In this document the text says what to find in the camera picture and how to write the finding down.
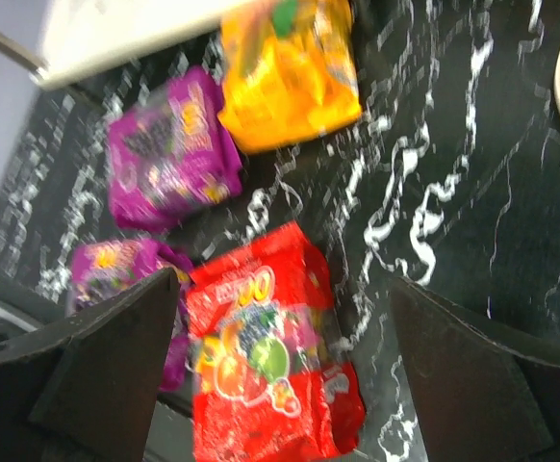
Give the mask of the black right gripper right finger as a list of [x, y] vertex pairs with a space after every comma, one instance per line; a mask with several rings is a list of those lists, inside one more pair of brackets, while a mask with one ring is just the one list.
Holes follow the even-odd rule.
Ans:
[[390, 290], [431, 461], [560, 461], [560, 346], [413, 281]]

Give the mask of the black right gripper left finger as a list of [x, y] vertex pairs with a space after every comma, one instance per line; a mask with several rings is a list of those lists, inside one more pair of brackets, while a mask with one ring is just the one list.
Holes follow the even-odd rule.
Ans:
[[0, 461], [140, 461], [180, 287], [162, 269], [0, 343]]

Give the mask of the small red candy bag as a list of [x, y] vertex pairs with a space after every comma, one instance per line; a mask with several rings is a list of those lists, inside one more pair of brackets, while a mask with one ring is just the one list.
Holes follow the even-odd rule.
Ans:
[[338, 348], [330, 273], [295, 222], [192, 273], [198, 461], [315, 461], [353, 451], [365, 421]]

